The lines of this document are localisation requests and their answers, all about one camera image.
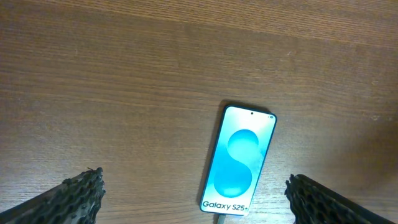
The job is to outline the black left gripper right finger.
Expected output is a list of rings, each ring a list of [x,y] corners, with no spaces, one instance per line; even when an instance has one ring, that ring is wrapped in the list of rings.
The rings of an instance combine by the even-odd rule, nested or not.
[[[295,224],[394,224],[303,174],[285,183]]]

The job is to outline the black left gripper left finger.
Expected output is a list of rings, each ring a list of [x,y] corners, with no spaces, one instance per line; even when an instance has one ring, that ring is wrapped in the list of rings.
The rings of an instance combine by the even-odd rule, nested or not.
[[[89,169],[1,212],[1,224],[95,224],[105,193],[103,169]]]

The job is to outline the blue Galaxy smartphone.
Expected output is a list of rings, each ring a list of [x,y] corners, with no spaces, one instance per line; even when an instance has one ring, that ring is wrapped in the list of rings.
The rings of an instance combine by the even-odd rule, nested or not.
[[[245,216],[249,213],[277,116],[239,105],[223,109],[200,210]]]

